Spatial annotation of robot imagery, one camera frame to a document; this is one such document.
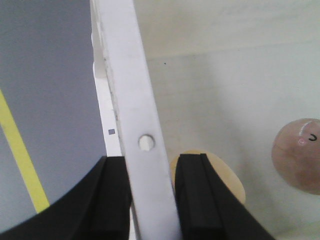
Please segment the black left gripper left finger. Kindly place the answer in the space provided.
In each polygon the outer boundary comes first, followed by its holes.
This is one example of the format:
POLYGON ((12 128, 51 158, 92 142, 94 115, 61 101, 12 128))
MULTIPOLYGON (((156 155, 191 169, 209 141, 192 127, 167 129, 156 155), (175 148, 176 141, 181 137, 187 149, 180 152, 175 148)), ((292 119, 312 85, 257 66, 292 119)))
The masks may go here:
POLYGON ((132 193, 125 158, 103 156, 44 211, 1 233, 2 240, 127 240, 132 193))

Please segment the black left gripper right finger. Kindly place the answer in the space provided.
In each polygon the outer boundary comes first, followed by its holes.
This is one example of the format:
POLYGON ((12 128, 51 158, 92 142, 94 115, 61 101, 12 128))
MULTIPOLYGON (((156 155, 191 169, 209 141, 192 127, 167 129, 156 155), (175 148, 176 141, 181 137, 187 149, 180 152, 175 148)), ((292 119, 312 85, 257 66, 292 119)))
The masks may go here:
POLYGON ((175 200, 185 240, 273 239, 228 189, 204 153, 178 157, 175 200))

